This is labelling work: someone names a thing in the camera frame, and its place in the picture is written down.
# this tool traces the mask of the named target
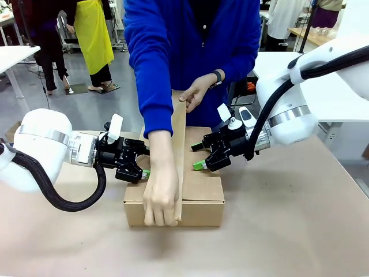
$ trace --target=yellow apron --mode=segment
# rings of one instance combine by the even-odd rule
[[[88,73],[94,75],[114,60],[101,0],[79,2],[74,27]]]

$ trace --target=corrugated black hose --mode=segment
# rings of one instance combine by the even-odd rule
[[[317,78],[367,61],[369,61],[369,46],[365,46],[355,51],[352,51],[351,53],[345,54],[317,68],[304,70],[301,72],[301,77],[304,80]],[[285,94],[293,86],[294,85],[291,83],[291,80],[288,79],[279,88],[277,88],[277,90],[271,95],[269,100],[266,102],[248,141],[248,148],[246,149],[245,153],[245,158],[247,160],[251,160],[254,157],[254,151],[256,143],[258,141],[258,137],[265,122],[268,120],[268,117],[272,112],[273,107],[275,106],[277,101],[283,96],[283,94]]]
[[[4,145],[0,144],[0,154],[3,152],[3,148]],[[105,171],[99,162],[94,165],[98,177],[95,192],[86,200],[76,203],[67,201],[58,194],[42,165],[33,157],[17,151],[12,162],[27,169],[32,174],[40,187],[42,194],[51,203],[51,205],[65,212],[79,212],[91,207],[101,198],[106,188]]]

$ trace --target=blue sleeve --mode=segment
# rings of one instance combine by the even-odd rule
[[[240,39],[229,61],[221,69],[225,81],[231,83],[245,78],[254,68],[258,56],[260,40],[260,1],[248,1],[244,16],[246,18]]]
[[[125,0],[125,39],[134,69],[145,134],[167,130],[173,134],[173,105],[169,73],[170,44],[165,22],[153,0]]]

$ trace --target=person in blue jacket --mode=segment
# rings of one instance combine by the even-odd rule
[[[259,0],[125,0],[125,38],[150,142],[146,225],[176,225],[171,90],[184,91],[187,126],[219,125],[227,86],[254,67],[259,6]]]

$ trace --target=blue jacket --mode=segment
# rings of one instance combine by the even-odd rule
[[[215,127],[217,108],[227,102],[227,86],[253,69],[260,38],[259,0],[222,0],[203,44],[188,0],[125,0],[125,39],[137,83],[145,137],[172,133],[171,89],[184,91],[216,69],[222,85],[209,90],[187,115],[187,126]]]

